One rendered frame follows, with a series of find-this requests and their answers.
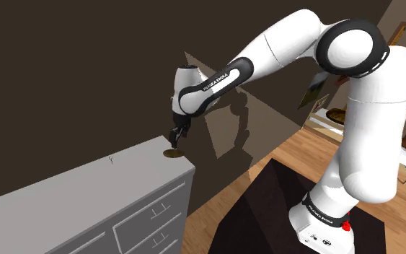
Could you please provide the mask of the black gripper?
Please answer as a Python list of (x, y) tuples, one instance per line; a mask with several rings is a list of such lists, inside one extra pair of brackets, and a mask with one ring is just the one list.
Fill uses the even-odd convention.
[(176, 127), (174, 127), (169, 132), (168, 140), (171, 144), (171, 147), (173, 149), (176, 149), (180, 136), (184, 138), (187, 137), (188, 130), (190, 129), (191, 126), (191, 117), (189, 115), (181, 115), (178, 113), (174, 113), (172, 116), (172, 120)]

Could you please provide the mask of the dark robot stand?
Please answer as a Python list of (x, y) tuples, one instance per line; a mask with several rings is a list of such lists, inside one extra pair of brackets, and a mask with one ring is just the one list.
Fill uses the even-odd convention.
[[(271, 159), (219, 223), (208, 254), (319, 254), (300, 242), (288, 215), (315, 185)], [(384, 223), (357, 206), (349, 214), (354, 254), (387, 254)]]

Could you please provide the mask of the grey chest of drawers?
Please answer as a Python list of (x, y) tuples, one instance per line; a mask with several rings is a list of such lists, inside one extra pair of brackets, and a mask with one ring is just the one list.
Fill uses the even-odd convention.
[(0, 254), (180, 254), (194, 165), (162, 136), (0, 196)]

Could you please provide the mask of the small framed picture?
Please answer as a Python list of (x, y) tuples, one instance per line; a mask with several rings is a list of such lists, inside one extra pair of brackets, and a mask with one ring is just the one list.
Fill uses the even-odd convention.
[(328, 97), (329, 95), (325, 95), (324, 97), (318, 99), (318, 101), (315, 102), (314, 107), (311, 110), (311, 113), (316, 113), (320, 108), (322, 108)]

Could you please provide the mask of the low wooden table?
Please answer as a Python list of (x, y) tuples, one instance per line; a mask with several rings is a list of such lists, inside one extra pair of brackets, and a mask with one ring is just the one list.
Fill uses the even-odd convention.
[(330, 120), (326, 113), (327, 109), (325, 108), (320, 108), (316, 112), (310, 113), (301, 128), (333, 144), (340, 145), (343, 140), (344, 125)]

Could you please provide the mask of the dark tilted wall picture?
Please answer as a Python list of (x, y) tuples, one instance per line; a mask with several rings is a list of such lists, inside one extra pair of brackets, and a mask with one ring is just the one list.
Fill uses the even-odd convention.
[(305, 105), (309, 104), (311, 101), (314, 101), (317, 99), (319, 93), (322, 90), (322, 87), (324, 86), (328, 76), (330, 74), (326, 71), (319, 72), (318, 74), (315, 74), (308, 89), (306, 90), (299, 106), (298, 109), (303, 108)]

